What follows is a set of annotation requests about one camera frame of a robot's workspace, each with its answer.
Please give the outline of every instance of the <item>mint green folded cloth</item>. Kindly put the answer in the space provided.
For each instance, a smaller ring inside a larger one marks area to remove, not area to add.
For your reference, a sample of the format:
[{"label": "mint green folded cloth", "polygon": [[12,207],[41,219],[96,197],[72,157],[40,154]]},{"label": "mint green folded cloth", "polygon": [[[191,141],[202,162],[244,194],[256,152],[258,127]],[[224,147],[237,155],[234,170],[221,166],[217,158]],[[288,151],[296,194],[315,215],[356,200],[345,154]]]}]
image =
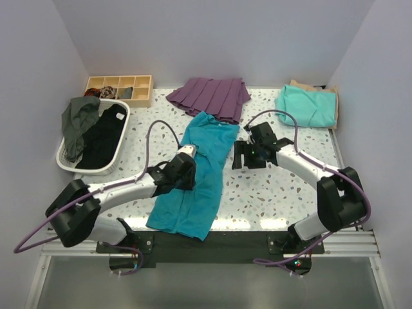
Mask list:
[{"label": "mint green folded cloth", "polygon": [[[275,99],[276,109],[295,117],[299,127],[332,127],[335,125],[336,94],[332,92],[305,91],[284,85]],[[289,126],[294,122],[278,113],[279,119]]]}]

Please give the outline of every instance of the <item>black mounting plate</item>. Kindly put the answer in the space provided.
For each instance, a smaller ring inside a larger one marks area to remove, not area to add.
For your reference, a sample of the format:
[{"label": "black mounting plate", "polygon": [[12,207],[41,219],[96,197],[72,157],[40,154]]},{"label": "black mounting plate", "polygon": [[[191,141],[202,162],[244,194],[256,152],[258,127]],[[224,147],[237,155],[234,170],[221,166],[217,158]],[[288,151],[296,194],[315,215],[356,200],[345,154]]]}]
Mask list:
[{"label": "black mounting plate", "polygon": [[[230,263],[249,264],[254,258],[281,261],[283,254],[295,254],[311,243],[303,243],[294,249],[283,247],[280,239],[287,232],[209,232],[205,241],[180,234],[158,231],[135,232],[135,243],[145,257],[145,268],[157,263]],[[97,253],[118,254],[130,251],[118,250],[98,243]],[[314,254],[324,253],[323,244],[313,249]]]}]

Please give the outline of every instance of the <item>wooden organizer tray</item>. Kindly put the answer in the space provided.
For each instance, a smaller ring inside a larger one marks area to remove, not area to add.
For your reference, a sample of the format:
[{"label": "wooden organizer tray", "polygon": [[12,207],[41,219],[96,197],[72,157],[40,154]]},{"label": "wooden organizer tray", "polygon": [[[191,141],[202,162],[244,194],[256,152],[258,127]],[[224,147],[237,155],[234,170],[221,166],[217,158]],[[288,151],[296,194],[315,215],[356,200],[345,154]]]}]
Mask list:
[{"label": "wooden organizer tray", "polygon": [[[130,108],[150,108],[152,102],[153,79],[151,75],[93,76],[89,77],[86,89],[111,86],[117,89],[116,99]],[[133,87],[131,99],[119,98],[129,87]]]}]

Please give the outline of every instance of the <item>white wall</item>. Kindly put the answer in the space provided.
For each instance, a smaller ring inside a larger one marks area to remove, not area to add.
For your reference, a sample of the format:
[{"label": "white wall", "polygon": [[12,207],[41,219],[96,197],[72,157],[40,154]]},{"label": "white wall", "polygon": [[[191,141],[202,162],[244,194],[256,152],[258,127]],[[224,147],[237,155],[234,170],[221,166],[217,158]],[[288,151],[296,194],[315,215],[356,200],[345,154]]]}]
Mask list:
[{"label": "white wall", "polygon": [[91,75],[326,84],[373,0],[54,0]]},{"label": "white wall", "polygon": [[87,74],[50,0],[3,3],[0,42],[0,308],[17,309],[40,251],[12,251],[70,180],[54,159],[60,115]]},{"label": "white wall", "polygon": [[376,0],[330,84],[339,145],[360,173],[398,308],[411,308],[412,2]]}]

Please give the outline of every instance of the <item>metal frame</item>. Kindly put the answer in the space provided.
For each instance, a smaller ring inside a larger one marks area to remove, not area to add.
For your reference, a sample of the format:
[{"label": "metal frame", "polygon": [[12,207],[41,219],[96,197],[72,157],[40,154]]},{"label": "metal frame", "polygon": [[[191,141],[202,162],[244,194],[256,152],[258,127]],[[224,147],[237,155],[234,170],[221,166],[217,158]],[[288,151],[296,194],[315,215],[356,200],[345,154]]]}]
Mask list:
[{"label": "metal frame", "polygon": [[37,264],[36,273],[34,274],[32,287],[30,288],[30,292],[28,294],[24,309],[37,308],[51,260],[51,256],[40,257],[39,262]]},{"label": "metal frame", "polygon": [[379,257],[370,257],[371,268],[375,277],[376,285],[378,287],[380,299],[384,309],[396,308],[393,301],[391,290],[389,289],[388,281],[386,280],[385,273],[383,272],[382,263]]},{"label": "metal frame", "polygon": [[[339,145],[337,143],[334,130],[329,130],[333,148],[339,167],[343,167],[343,159]],[[55,236],[53,231],[47,234]],[[380,262],[379,249],[376,244],[375,235],[363,230],[342,230],[326,238],[324,241],[324,254],[314,254],[317,258],[369,258],[373,275],[377,284],[380,298],[384,309],[394,309],[393,301],[386,276],[383,273]],[[95,241],[84,241],[72,248],[64,248],[60,241],[52,241],[43,246],[39,264],[33,279],[32,287],[28,295],[25,309],[36,309],[39,303],[41,292],[46,280],[46,275],[52,256],[128,256],[129,254],[97,254]]]}]

